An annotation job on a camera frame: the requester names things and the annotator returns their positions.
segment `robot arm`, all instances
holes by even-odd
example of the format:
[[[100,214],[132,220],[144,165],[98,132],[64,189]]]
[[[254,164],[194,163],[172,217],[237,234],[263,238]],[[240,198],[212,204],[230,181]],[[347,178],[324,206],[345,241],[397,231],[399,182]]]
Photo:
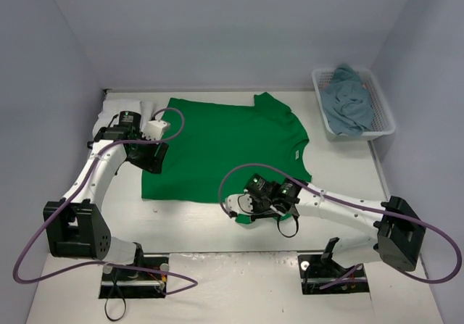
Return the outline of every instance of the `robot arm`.
[[[380,260],[403,272],[415,269],[425,228],[348,205],[373,207],[418,218],[405,200],[393,196],[389,202],[366,201],[327,192],[313,184],[306,185],[312,193],[288,179],[280,184],[268,182],[255,174],[248,181],[245,194],[229,196],[225,202],[227,208],[236,213],[238,222],[274,217],[279,224],[281,219],[292,215],[297,227],[299,217],[303,216],[319,217],[359,230],[362,235],[357,238],[335,237],[327,243],[322,261],[339,273],[359,263]]]
[[[142,133],[139,129],[140,114],[121,112],[118,125],[101,128],[97,133],[86,165],[71,189],[59,202],[48,202],[43,209],[47,220],[61,203],[70,197],[85,181],[85,176],[98,153],[115,141],[128,139],[161,139],[169,125],[162,120],[150,121]],[[168,145],[161,144],[118,144],[109,148],[98,161],[83,190],[51,222],[46,229],[50,252],[55,257],[94,259],[122,265],[140,264],[143,252],[140,244],[122,241],[111,236],[105,223],[101,207],[109,184],[124,162],[147,170],[161,173],[162,161]]]

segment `teal towel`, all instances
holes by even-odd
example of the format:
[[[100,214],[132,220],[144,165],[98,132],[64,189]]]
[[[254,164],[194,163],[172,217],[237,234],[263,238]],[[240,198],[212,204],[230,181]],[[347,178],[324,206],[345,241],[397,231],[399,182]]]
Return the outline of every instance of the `teal towel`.
[[[342,64],[335,69],[332,81],[320,99],[328,124],[335,134],[356,137],[372,130],[374,112],[369,91],[349,65]]]

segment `white connector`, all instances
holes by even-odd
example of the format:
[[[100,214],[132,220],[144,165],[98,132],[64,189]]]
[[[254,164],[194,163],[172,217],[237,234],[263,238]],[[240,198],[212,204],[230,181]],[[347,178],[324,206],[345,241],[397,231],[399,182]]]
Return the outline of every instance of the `white connector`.
[[[158,141],[162,138],[162,135],[169,130],[170,123],[163,120],[148,121],[145,125],[143,135],[150,141]]]

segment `folded green fabric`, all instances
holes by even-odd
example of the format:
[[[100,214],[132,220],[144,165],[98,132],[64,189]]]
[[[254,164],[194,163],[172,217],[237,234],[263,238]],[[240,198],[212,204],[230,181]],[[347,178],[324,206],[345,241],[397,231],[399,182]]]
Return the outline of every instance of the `folded green fabric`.
[[[182,111],[186,125],[182,134],[169,142],[162,173],[143,172],[143,199],[217,203],[224,175],[247,162],[265,163],[297,179],[311,180],[302,161],[309,142],[306,130],[288,106],[267,92],[254,96],[253,107],[177,98],[171,98],[168,106]],[[175,112],[165,112],[162,119],[171,124],[165,138],[181,126]],[[243,192],[254,173],[267,180],[283,180],[265,168],[244,168],[232,174],[224,198]]]

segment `white table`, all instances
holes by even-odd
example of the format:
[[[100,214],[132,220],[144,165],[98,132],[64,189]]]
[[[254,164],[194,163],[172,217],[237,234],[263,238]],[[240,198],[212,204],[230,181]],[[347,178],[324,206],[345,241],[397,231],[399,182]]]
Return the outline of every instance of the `white table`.
[[[252,105],[253,94],[111,92],[107,98],[151,100],[159,109],[172,96]],[[326,140],[314,92],[272,95],[292,108],[308,132],[310,144],[303,159],[315,185],[349,196],[385,199],[369,145]],[[170,256],[171,270],[191,275],[200,286],[163,300],[129,300],[122,323],[442,323],[429,286],[380,262],[366,265],[370,295],[301,295],[293,251],[321,250],[329,238],[355,236],[355,230],[305,218],[300,219],[298,235],[287,239],[272,221],[244,227],[229,220],[216,204],[143,201],[140,193],[141,171],[124,164],[102,207],[112,235],[138,241],[148,253],[177,253]],[[49,256],[43,273],[74,262]],[[415,274],[423,276],[421,265]],[[40,283],[28,324],[108,323],[104,301],[97,299],[100,276],[100,267],[87,267]],[[179,284],[169,282],[170,289]]]

